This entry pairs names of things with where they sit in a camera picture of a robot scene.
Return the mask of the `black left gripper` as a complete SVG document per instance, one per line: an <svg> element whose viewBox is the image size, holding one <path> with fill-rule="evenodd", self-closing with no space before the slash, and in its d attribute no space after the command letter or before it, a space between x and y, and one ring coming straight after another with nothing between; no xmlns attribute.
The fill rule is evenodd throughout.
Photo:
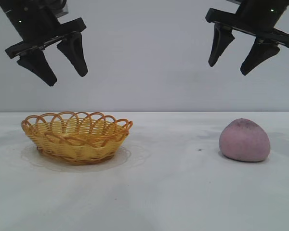
<svg viewBox="0 0 289 231"><path fill-rule="evenodd" d="M20 55L17 64L50 87L57 82L57 78L39 48L57 40L62 40L57 44L57 49L71 62L77 73L81 77L88 73L81 35L86 29L84 21L82 18L63 24L58 21L59 17L67 14L66 4L66 0L0 0L1 9L23 40L5 52L11 59Z"/></svg>

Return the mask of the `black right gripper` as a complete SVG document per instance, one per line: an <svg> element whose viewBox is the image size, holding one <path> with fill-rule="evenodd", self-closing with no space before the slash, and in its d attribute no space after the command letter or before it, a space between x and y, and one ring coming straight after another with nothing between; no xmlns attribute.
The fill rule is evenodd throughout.
<svg viewBox="0 0 289 231"><path fill-rule="evenodd" d="M213 44L208 63L213 67L235 39L232 29L255 36L254 44L241 65L247 75L259 64L277 55L278 44L289 48L289 34L274 26L289 6L289 0L240 0L235 13L210 8L205 16L214 24Z"/></svg>

